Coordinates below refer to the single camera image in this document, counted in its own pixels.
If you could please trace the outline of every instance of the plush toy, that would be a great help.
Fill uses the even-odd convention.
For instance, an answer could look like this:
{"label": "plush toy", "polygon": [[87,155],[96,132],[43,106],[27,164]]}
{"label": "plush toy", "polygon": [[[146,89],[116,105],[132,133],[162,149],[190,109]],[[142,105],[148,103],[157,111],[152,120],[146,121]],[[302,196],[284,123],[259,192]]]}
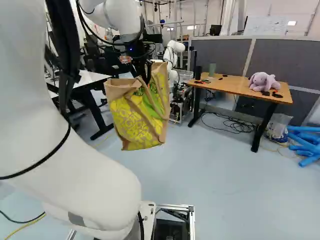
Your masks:
{"label": "plush toy", "polygon": [[256,72],[250,78],[249,88],[255,92],[269,92],[271,88],[279,90],[281,85],[275,80],[275,75],[269,75],[265,72]]}

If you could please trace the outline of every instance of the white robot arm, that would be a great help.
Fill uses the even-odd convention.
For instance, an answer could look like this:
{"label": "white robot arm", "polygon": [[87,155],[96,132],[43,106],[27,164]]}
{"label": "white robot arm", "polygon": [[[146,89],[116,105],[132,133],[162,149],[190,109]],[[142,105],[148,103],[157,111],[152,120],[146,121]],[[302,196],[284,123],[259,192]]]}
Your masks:
{"label": "white robot arm", "polygon": [[135,0],[79,0],[84,15],[103,28],[119,31],[124,42],[139,33],[141,11]]}
{"label": "white robot arm", "polygon": [[[135,0],[81,3],[101,26],[124,35],[140,30]],[[14,23],[3,24],[0,34],[0,179],[38,198],[48,214],[77,231],[123,240],[138,222],[141,185],[130,170],[87,145],[51,101],[44,81],[44,1],[2,1],[0,9],[1,23]],[[44,159],[65,136],[44,163],[14,176]]]}
{"label": "white robot arm", "polygon": [[181,42],[177,42],[174,40],[171,40],[167,44],[167,48],[163,55],[163,60],[165,62],[168,62],[167,64],[167,71],[168,71],[168,77],[169,77],[169,85],[172,88],[174,86],[174,83],[179,79],[178,72],[176,70],[172,70],[178,61],[177,53],[182,53],[186,49],[185,45],[183,45]]}

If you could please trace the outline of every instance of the yellow shopping bag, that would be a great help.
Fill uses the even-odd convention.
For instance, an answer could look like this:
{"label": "yellow shopping bag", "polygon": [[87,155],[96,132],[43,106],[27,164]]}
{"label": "yellow shopping bag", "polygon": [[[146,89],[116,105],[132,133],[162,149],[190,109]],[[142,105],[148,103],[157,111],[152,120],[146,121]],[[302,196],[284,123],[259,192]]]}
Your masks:
{"label": "yellow shopping bag", "polygon": [[152,64],[148,86],[139,76],[109,79],[104,87],[122,150],[165,143],[170,114],[166,62]]}

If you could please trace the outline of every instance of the white desk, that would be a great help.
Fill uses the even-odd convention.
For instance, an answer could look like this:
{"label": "white desk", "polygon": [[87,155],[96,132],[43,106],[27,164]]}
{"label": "white desk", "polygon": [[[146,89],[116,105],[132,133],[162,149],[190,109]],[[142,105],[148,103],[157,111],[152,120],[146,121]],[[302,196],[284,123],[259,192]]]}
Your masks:
{"label": "white desk", "polygon": [[[91,72],[87,70],[80,70],[79,75],[81,76],[81,79],[79,83],[74,84],[73,86],[74,89],[112,77],[110,75],[104,75],[104,74]],[[46,78],[45,81],[52,86],[55,86],[57,88],[59,87],[59,81],[51,81],[50,78]]]}
{"label": "white desk", "polygon": [[[92,96],[91,89],[95,89],[97,86],[99,86],[99,89],[103,88],[103,82],[106,79],[111,78],[111,76],[86,70],[80,70],[79,75],[81,76],[81,79],[79,83],[75,83],[73,85],[71,97],[82,103],[88,109],[90,109],[92,116],[97,126],[99,127],[99,131],[92,135],[90,138],[91,140],[95,140],[96,138],[100,137],[101,135],[105,134],[107,131],[112,129],[114,125],[113,123],[108,126],[106,125],[101,115],[100,108],[97,106],[97,103],[94,97]],[[53,91],[53,93],[58,92],[59,81],[51,81],[51,78],[46,78],[45,81],[49,90]]]}
{"label": "white desk", "polygon": [[51,99],[58,97],[58,94],[54,93],[53,91],[48,90],[48,92],[49,92]]}

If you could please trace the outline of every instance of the blue foam tube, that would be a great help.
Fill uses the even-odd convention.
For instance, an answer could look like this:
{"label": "blue foam tube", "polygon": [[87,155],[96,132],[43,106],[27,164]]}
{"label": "blue foam tube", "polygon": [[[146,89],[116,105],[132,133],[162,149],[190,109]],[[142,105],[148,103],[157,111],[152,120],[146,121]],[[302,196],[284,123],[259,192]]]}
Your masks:
{"label": "blue foam tube", "polygon": [[306,159],[303,159],[302,161],[299,162],[299,166],[304,168],[305,166],[316,162],[319,158],[320,158],[320,155],[307,157]]}
{"label": "blue foam tube", "polygon": [[300,143],[301,145],[304,145],[306,149],[312,151],[315,148],[315,145],[311,144],[310,142],[303,140],[302,138],[296,136],[295,134],[289,132],[288,137],[295,140],[296,142]]}
{"label": "blue foam tube", "polygon": [[320,142],[320,137],[318,137],[318,136],[316,136],[316,135],[313,135],[313,134],[309,134],[309,133],[305,133],[305,132],[300,132],[300,133],[298,133],[296,136],[297,136],[298,138],[307,140],[308,142],[309,142],[309,141],[313,141],[313,142],[317,142],[317,143]]}
{"label": "blue foam tube", "polygon": [[290,150],[293,150],[293,151],[295,151],[295,150],[308,150],[307,147],[305,147],[305,146],[299,146],[299,145],[290,145],[290,146],[289,146],[289,149],[290,149]]}
{"label": "blue foam tube", "polygon": [[320,132],[320,127],[311,127],[311,126],[290,126],[286,127],[290,131],[306,131],[306,132]]}
{"label": "blue foam tube", "polygon": [[300,156],[305,156],[305,157],[312,157],[313,155],[315,155],[313,152],[311,151],[304,151],[304,150],[297,150],[296,154],[300,155]]}

